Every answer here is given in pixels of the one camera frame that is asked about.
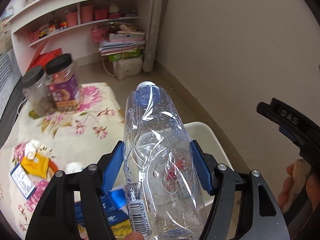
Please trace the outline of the right human hand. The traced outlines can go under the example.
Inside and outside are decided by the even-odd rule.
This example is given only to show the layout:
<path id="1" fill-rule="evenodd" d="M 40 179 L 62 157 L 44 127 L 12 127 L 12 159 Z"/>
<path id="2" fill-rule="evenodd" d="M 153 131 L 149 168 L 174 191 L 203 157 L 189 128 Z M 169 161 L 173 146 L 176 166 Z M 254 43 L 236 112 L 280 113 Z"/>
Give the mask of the right human hand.
<path id="1" fill-rule="evenodd" d="M 315 211 L 319 204 L 319 178 L 311 171 L 310 164 L 304 159 L 297 159 L 286 168 L 286 172 L 288 177 L 284 180 L 282 192 L 278 197 L 281 211 L 286 212 L 290 208 L 303 187 Z"/>

